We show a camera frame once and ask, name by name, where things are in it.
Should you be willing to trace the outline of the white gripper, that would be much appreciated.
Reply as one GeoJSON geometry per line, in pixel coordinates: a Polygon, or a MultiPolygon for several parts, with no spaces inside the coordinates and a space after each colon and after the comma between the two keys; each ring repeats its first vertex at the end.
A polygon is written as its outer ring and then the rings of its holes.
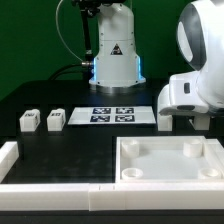
{"type": "Polygon", "coordinates": [[[224,102],[214,100],[211,104],[199,94],[198,77],[197,71],[172,75],[159,94],[157,112],[162,116],[224,116],[224,102]]]}

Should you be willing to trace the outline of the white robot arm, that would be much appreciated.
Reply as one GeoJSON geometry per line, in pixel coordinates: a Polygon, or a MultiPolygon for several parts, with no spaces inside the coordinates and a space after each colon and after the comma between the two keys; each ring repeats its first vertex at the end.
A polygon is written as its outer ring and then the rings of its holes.
{"type": "MultiPolygon", "coordinates": [[[[98,27],[99,53],[90,85],[112,91],[144,83],[132,11],[121,3],[102,2],[98,27]]],[[[170,77],[160,92],[158,113],[224,114],[224,0],[189,3],[180,15],[176,37],[193,70],[170,77]]]]}

